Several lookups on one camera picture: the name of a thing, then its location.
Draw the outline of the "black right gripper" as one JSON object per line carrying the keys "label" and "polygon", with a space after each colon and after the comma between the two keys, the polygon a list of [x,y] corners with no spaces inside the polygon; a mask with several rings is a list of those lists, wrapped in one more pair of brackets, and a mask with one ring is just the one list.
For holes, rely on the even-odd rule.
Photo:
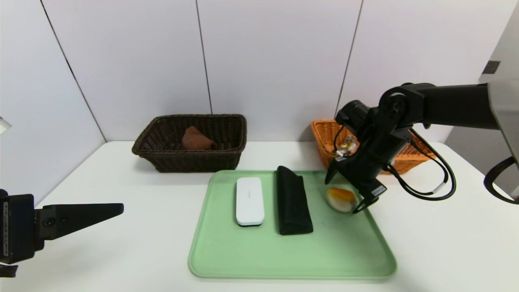
{"label": "black right gripper", "polygon": [[379,200],[387,187],[377,176],[387,162],[387,147],[383,141],[367,141],[348,157],[336,157],[328,165],[325,184],[328,185],[339,172],[361,196],[352,213],[357,214]]}

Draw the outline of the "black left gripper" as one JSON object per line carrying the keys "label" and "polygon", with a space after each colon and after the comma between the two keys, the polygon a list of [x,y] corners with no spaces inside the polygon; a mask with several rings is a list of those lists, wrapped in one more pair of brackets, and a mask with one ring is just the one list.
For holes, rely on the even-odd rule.
{"label": "black left gripper", "polygon": [[56,240],[123,212],[122,203],[47,205],[35,210],[34,231],[34,197],[0,190],[0,261],[16,264],[31,259],[35,250],[44,248],[45,240]]}

